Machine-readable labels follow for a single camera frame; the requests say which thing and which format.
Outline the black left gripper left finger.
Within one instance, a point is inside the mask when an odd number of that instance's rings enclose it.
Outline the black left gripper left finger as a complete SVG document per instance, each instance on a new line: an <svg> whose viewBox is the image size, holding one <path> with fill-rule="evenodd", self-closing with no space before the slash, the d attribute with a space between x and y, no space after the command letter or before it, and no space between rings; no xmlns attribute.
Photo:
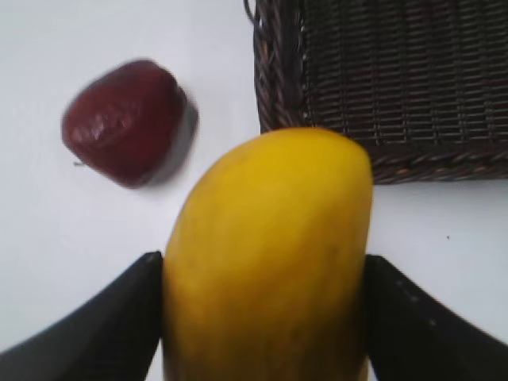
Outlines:
<svg viewBox="0 0 508 381"><path fill-rule="evenodd" d="M161 333L162 255L141 256L54 325L1 354L3 380L144 380Z"/></svg>

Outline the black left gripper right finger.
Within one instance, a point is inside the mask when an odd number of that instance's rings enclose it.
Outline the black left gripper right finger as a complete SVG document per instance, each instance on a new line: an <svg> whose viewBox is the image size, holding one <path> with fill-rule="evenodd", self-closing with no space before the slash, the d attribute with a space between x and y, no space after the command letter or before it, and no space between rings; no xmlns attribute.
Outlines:
<svg viewBox="0 0 508 381"><path fill-rule="evenodd" d="M382 256L364 270L367 347L379 380L505 380L507 346L453 313Z"/></svg>

